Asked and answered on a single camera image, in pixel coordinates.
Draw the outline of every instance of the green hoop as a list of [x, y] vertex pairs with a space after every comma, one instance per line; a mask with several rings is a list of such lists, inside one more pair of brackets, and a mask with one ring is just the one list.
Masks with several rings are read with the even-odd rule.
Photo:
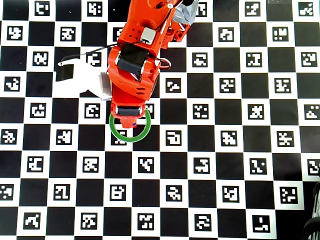
[[127, 143], [136, 143], [139, 142], [140, 140], [144, 139], [150, 129], [151, 129], [151, 115], [148, 111], [148, 109], [145, 109], [145, 127], [143, 129], [143, 131], [138, 135], [138, 136], [134, 136], [134, 137], [127, 137], [127, 136], [123, 136], [121, 135], [118, 130], [116, 129], [115, 126], [115, 117], [110, 113], [110, 117], [109, 117], [109, 125], [110, 125], [110, 129], [111, 129], [111, 133], [119, 140], [127, 142]]

